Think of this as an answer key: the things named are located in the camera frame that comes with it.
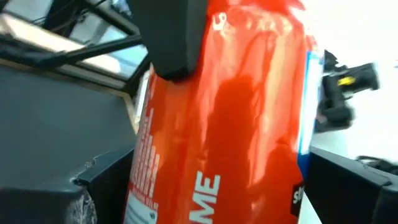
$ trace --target black machine part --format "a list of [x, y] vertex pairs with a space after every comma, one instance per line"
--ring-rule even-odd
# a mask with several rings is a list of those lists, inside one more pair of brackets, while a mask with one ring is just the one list
[[197, 68], [205, 32], [207, 1], [127, 0], [156, 74], [188, 78]]
[[398, 176], [311, 148], [305, 193], [323, 224], [398, 223]]
[[132, 149], [99, 155], [34, 188], [0, 187], [0, 223], [121, 223], [132, 155]]
[[330, 52], [325, 52], [324, 71], [322, 78], [321, 100], [318, 106], [318, 117], [315, 121], [315, 132], [322, 133], [347, 129], [351, 126], [353, 109], [346, 100], [347, 95], [363, 90], [378, 90], [379, 80], [373, 63], [358, 67], [336, 67], [336, 57]]

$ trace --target white surface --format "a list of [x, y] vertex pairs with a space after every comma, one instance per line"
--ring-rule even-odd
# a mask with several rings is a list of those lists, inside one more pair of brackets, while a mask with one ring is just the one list
[[[308, 0], [323, 47], [350, 67], [376, 61], [381, 89], [358, 93], [349, 104], [356, 110], [354, 125], [344, 131], [317, 134], [312, 145], [341, 156], [377, 156], [398, 161], [398, 59], [397, 4], [395, 1]], [[321, 223], [307, 196], [300, 224]]]

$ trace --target white lettering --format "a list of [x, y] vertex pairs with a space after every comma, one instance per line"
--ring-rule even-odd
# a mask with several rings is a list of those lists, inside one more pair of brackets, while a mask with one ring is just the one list
[[213, 29], [214, 30], [222, 30], [222, 29], [224, 29], [224, 25], [226, 23], [226, 13], [225, 12], [221, 12], [218, 15], [218, 20], [219, 20], [219, 22], [217, 22], [215, 16], [213, 16]]
[[212, 224], [213, 220], [207, 216], [214, 214], [214, 208], [209, 203], [216, 203], [218, 189], [220, 188], [220, 175], [215, 175], [213, 187], [210, 187], [210, 179], [205, 178], [204, 184], [201, 184], [203, 173], [198, 171], [195, 182], [195, 192], [192, 200], [199, 205], [201, 210], [192, 210], [189, 213], [189, 220], [196, 223]]
[[294, 192], [293, 203], [296, 204], [297, 202], [301, 201], [301, 199], [303, 199], [303, 195], [304, 187], [300, 187], [296, 192]]
[[205, 184], [201, 185], [202, 177], [203, 177], [203, 173], [198, 171], [197, 181], [195, 182], [195, 191], [217, 196], [218, 189], [220, 187], [220, 179], [221, 179], [220, 175], [214, 176], [213, 188], [210, 187], [210, 179], [209, 178], [205, 178]]
[[209, 206], [208, 203], [216, 203], [217, 198], [209, 195], [203, 195], [200, 193], [193, 193], [193, 201], [200, 205], [203, 210], [194, 210], [189, 213], [189, 220], [197, 223], [212, 224], [211, 218], [205, 216], [214, 214], [214, 208]]

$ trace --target blue stripe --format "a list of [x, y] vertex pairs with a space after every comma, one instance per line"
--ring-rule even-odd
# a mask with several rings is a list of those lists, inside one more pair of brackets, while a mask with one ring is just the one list
[[316, 108], [306, 108], [306, 106], [312, 106], [312, 105], [306, 105], [306, 99], [307, 99], [307, 94], [320, 94], [320, 88], [318, 89], [318, 93], [309, 93], [308, 92], [308, 79], [309, 78], [314, 78], [314, 77], [309, 77], [309, 65], [311, 60], [319, 60], [320, 65], [322, 65], [322, 61], [319, 59], [319, 57], [311, 52], [307, 52], [307, 61], [305, 64], [305, 75], [304, 75], [304, 84], [303, 84], [303, 96], [302, 96], [302, 107], [301, 107], [301, 113], [300, 113], [300, 130], [299, 130], [299, 136], [298, 136], [298, 149], [297, 149], [297, 165], [300, 168], [300, 171], [303, 175], [304, 180], [307, 179], [308, 176], [308, 159], [309, 159], [309, 153], [308, 149], [304, 149], [303, 147], [309, 147], [309, 146], [304, 146], [303, 145], [303, 137], [306, 134], [310, 134], [312, 136], [313, 134], [313, 127], [315, 125], [315, 118], [312, 123], [312, 129], [308, 129], [305, 127], [307, 125], [307, 122], [304, 120], [305, 117], [305, 110], [316, 110]]

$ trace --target product label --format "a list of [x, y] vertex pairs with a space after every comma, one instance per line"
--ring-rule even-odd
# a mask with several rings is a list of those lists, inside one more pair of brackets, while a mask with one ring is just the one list
[[129, 197], [125, 214], [125, 224], [153, 224], [157, 220], [159, 204], [153, 200], [160, 155], [153, 145], [153, 135], [150, 133], [154, 109], [148, 106], [148, 101], [154, 91], [148, 85], [146, 99], [141, 116], [136, 149], [130, 172]]
[[124, 224], [156, 224], [157, 212], [129, 193]]
[[290, 213], [296, 217], [300, 214], [301, 202], [304, 196], [304, 183], [293, 186], [292, 204], [290, 206]]
[[300, 113], [297, 158], [298, 166], [300, 167], [304, 179], [306, 179], [308, 172], [308, 150], [313, 135], [315, 119], [317, 117], [322, 73], [322, 56], [314, 52], [308, 52]]

